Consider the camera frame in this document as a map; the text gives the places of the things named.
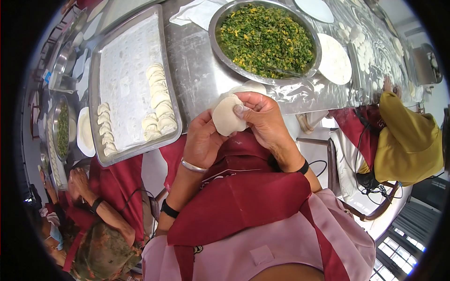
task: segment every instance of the wire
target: wire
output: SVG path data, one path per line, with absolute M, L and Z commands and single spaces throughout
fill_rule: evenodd
M 440 175 L 442 175 L 444 172 L 442 172 L 442 173 L 440 173 L 439 175 L 437 175 L 437 176 L 431 176 L 431 177 L 428 177 L 428 178 L 426 178 L 426 179 L 434 179 L 434 178 L 438 178 Z
M 146 189 L 136 189 L 136 190 L 133 191 L 133 193 L 128 197 L 128 200 L 126 201 L 125 206 L 123 206 L 123 209 L 120 211 L 120 213 L 122 213 L 122 212 L 125 210 L 125 208 L 128 206 L 128 203 L 130 202 L 131 197 L 136 193 L 136 191 L 145 191 L 145 192 L 147 192 L 147 193 L 150 193 L 150 195 L 151 195 L 153 198 L 155 198 L 155 196 L 153 196 L 153 194 L 152 194 L 150 191 L 146 190 Z M 153 229 L 152 229 L 152 236 L 150 237 L 150 239 L 152 239 L 153 236 L 155 235 L 155 225 L 156 225 L 156 218 L 153 218 Z
M 367 198 L 368 198 L 370 201 L 372 201 L 372 203 L 374 203 L 374 204 L 380 206 L 381 204 L 379 204 L 379 203 L 373 201 L 373 200 L 370 198 L 370 196 L 369 196 L 370 193 L 374 193 L 374 194 L 375 194 L 375 193 L 381 193 L 381 196 L 383 196 L 386 200 L 388 200 L 390 203 L 392 203 L 391 198 L 400 199 L 400 198 L 403 197 L 403 186 L 402 186 L 401 183 L 400 183 L 400 188 L 401 188 L 401 196 L 400 196 L 400 197 L 395 197 L 395 196 L 390 197 L 390 196 L 387 194 L 386 188 L 385 188 L 384 185 L 382 185 L 382 184 L 378 185 L 378 186 L 375 187 L 375 188 L 366 188 L 366 187 L 365 187 L 363 190 L 360 190 L 360 188 L 359 188 L 359 186 L 358 186 L 358 181 L 356 180 L 356 174 L 357 174 L 357 170 L 356 170 L 356 161 L 358 160 L 358 154 L 359 154 L 359 152 L 360 152 L 361 140 L 362 140 L 362 138 L 363 138 L 364 133 L 365 133 L 366 130 L 369 128 L 369 126 L 370 126 L 370 125 L 367 124 L 367 125 L 364 127 L 364 130 L 363 130 L 363 132 L 361 133 L 361 135 L 360 135 L 360 140 L 359 140 L 359 142 L 358 142 L 358 148 L 357 148 L 357 151 L 356 151 L 355 165 L 354 165 L 354 169 L 355 169 L 355 184 L 356 184 L 356 188 L 361 192 L 361 194 L 367 195 Z M 371 179 L 371 180 L 370 180 L 369 186 L 372 186 L 373 180 L 374 180 L 374 179 Z
M 312 161 L 311 163 L 309 163 L 309 165 L 314 164 L 316 162 L 324 162 L 325 163 L 325 168 L 322 170 L 322 172 L 320 172 L 316 177 L 319 177 L 326 169 L 327 169 L 327 161 L 325 160 L 316 160 L 316 161 Z

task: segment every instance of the red apron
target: red apron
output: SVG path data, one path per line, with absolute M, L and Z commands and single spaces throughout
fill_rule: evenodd
M 141 169 L 142 155 L 138 155 L 106 168 L 93 157 L 89 171 L 90 189 L 116 211 L 120 212 L 133 194 L 127 207 L 120 214 L 136 231 L 135 241 L 144 241 L 142 193 L 134 192 L 142 188 Z M 66 217 L 71 218 L 80 227 L 80 232 L 70 246 L 63 266 L 64 271 L 70 272 L 80 242 L 96 216 L 90 211 L 74 207 L 69 192 L 59 192 L 58 195 L 62 209 L 66 211 Z
M 168 164 L 165 186 L 170 189 L 186 137 L 160 148 Z M 240 132 L 225 142 L 201 190 L 180 212 L 167 235 L 180 267 L 181 279 L 194 273 L 194 247 L 210 244 L 247 227 L 287 219 L 300 211 L 315 228 L 326 281 L 349 280 L 330 242 L 314 223 L 308 198 L 309 182 L 301 173 L 275 173 L 267 164 L 269 151 L 253 134 Z

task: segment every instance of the face mask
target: face mask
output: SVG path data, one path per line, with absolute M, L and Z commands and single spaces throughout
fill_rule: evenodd
M 47 239 L 49 239 L 50 237 L 52 237 L 53 239 L 55 239 L 56 241 L 59 242 L 58 246 L 56 247 L 59 251 L 61 251 L 63 249 L 63 236 L 61 235 L 61 232 L 59 232 L 59 229 L 53 224 L 53 222 L 51 223 L 51 228 L 50 228 L 50 236 L 47 237 Z

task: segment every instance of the yellow shirt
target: yellow shirt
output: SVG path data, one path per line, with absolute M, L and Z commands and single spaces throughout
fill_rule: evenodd
M 439 172 L 444 166 L 442 132 L 433 116 L 409 110 L 391 92 L 381 95 L 379 108 L 386 127 L 378 139 L 376 180 L 408 186 Z

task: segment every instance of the metal bowl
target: metal bowl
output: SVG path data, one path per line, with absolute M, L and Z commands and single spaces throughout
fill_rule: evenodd
M 42 164 L 42 170 L 44 171 L 45 176 L 48 177 L 50 160 L 47 152 L 47 145 L 43 141 L 40 142 L 40 161 Z
M 317 33 L 314 31 L 313 27 L 309 24 L 309 22 L 304 17 L 302 17 L 298 12 L 292 10 L 291 8 L 285 6 L 280 2 L 271 0 L 236 0 L 229 2 L 224 6 L 222 6 L 220 9 L 218 9 L 218 11 L 214 14 L 214 16 L 212 16 L 212 19 L 209 23 L 208 34 L 212 50 L 216 53 L 219 59 L 223 61 L 229 68 L 239 73 L 240 75 L 263 84 L 285 86 L 297 84 L 303 81 L 304 78 L 300 77 L 286 78 L 286 79 L 271 79 L 250 73 L 244 70 L 243 68 L 237 66 L 224 54 L 221 48 L 221 46 L 223 46 L 223 43 L 220 36 L 221 33 L 220 28 L 222 26 L 222 23 L 229 14 L 239 10 L 243 6 L 247 6 L 248 4 L 252 4 L 255 6 L 264 6 L 266 8 L 284 9 L 288 13 L 288 15 L 292 18 L 293 21 L 297 22 L 301 27 L 305 29 L 306 35 L 311 40 L 313 47 L 311 52 L 313 53 L 315 59 L 307 64 L 306 69 L 302 74 L 304 74 L 304 76 L 308 78 L 312 77 L 319 69 L 320 60 L 322 58 L 322 48 L 320 46 L 320 41 L 319 37 L 317 36 Z
M 67 29 L 66 34 L 64 35 L 64 42 L 72 41 L 75 36 L 83 29 L 84 25 L 87 21 L 86 10 L 82 10 L 78 16 L 73 20 Z
M 59 114 L 61 113 L 61 107 L 67 104 L 67 115 L 68 115 L 68 140 L 67 140 L 67 153 L 66 155 L 61 155 L 58 147 L 58 123 L 59 123 Z M 54 106 L 53 112 L 53 123 L 52 123 L 52 134 L 53 134 L 53 143 L 55 147 L 55 152 L 61 162 L 65 162 L 67 159 L 67 155 L 70 152 L 70 144 L 74 139 L 77 138 L 77 116 L 75 115 L 75 110 L 73 107 L 67 102 L 67 98 L 65 95 L 61 95 L 59 99 L 56 99 L 56 104 Z
M 59 52 L 58 57 L 56 58 L 53 73 L 68 75 L 75 66 L 76 60 L 77 54 L 75 53 L 75 50 L 72 47 L 72 42 L 67 42 Z

